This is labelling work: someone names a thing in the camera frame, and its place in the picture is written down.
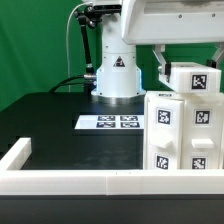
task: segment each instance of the warning label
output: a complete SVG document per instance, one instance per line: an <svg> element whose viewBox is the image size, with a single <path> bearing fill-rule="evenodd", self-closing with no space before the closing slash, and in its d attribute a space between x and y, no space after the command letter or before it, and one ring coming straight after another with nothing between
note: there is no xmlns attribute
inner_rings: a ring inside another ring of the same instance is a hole
<svg viewBox="0 0 224 224"><path fill-rule="evenodd" d="M115 62L114 67L125 67L125 64L124 64L121 56L119 56L119 58Z"/></svg>

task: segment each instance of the white block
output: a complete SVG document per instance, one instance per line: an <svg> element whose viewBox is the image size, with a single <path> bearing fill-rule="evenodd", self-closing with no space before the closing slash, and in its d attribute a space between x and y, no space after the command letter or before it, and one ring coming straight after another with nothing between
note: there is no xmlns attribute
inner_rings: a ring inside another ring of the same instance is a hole
<svg viewBox="0 0 224 224"><path fill-rule="evenodd" d="M31 154L31 139L20 138L0 161L1 170L20 170Z"/></svg>
<svg viewBox="0 0 224 224"><path fill-rule="evenodd" d="M166 75L159 75L159 80L177 93L218 93L221 71L193 62L174 62L169 82Z"/></svg>
<svg viewBox="0 0 224 224"><path fill-rule="evenodd" d="M213 149L215 146L211 139L192 139L191 143L195 149Z"/></svg>
<svg viewBox="0 0 224 224"><path fill-rule="evenodd" d="M223 102L221 93L186 96L182 169L222 167Z"/></svg>
<svg viewBox="0 0 224 224"><path fill-rule="evenodd" d="M169 94L165 98L156 94L146 96L143 167L177 169L180 165L183 102L173 100Z"/></svg>

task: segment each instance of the green backdrop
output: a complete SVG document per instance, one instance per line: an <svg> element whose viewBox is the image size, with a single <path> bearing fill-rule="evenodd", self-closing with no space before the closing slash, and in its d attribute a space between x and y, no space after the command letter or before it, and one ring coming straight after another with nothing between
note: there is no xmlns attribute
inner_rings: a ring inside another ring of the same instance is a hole
<svg viewBox="0 0 224 224"><path fill-rule="evenodd" d="M80 3L81 0L0 0L0 110L27 93L48 91L67 78L66 25L70 12ZM80 75L85 72L85 63L75 19L70 34L71 74ZM89 31L89 38L93 63L98 67L100 29ZM165 57L169 61L204 64L214 52L214 44L171 45L167 46ZM165 89L157 81L158 63L152 46L137 47L137 64L143 71L146 90Z"/></svg>

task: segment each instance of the black cable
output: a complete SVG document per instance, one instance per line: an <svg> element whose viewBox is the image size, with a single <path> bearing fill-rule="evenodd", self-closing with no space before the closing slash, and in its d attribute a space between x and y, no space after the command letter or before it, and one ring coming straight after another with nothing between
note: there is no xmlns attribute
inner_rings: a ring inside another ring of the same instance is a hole
<svg viewBox="0 0 224 224"><path fill-rule="evenodd" d="M75 86L75 85L84 85L84 86L90 86L90 85L92 85L92 83L90 82L90 83L85 83L85 82L76 82L76 83L65 83L65 84L60 84L60 85L58 85L57 86L57 88L56 88L56 86L55 86L55 90L54 90L54 92L58 89L58 88L60 88L61 86Z"/></svg>
<svg viewBox="0 0 224 224"><path fill-rule="evenodd" d="M92 66L92 60L90 55L90 48L89 48L89 40L86 30L87 25L87 19L84 13L78 13L77 19L79 21L79 25L81 28L81 34L82 34L82 42L84 46L84 53L85 53L85 59L86 59L86 72L87 73L94 73L94 68Z"/></svg>
<svg viewBox="0 0 224 224"><path fill-rule="evenodd" d="M69 81L72 81L72 80L75 80L75 79L82 79L82 78L84 78L83 75L80 75L80 76L72 76L72 77L70 77L70 78L67 78L67 79L65 79L65 80L63 80L63 81L61 81L61 82L59 82L59 83L58 83L56 86L54 86L53 88L51 88L51 89L49 90L49 93L54 93L56 89L58 89L61 85L65 84L65 83L67 83L67 82L69 82Z"/></svg>

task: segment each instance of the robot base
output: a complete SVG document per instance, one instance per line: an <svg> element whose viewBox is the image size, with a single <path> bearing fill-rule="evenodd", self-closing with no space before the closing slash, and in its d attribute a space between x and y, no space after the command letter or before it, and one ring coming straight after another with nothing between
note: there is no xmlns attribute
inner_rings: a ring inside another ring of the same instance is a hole
<svg viewBox="0 0 224 224"><path fill-rule="evenodd" d="M134 97L105 97L100 95L92 95L92 100L101 102L101 103L108 103L108 104L133 104L144 102L145 94L141 94Z"/></svg>

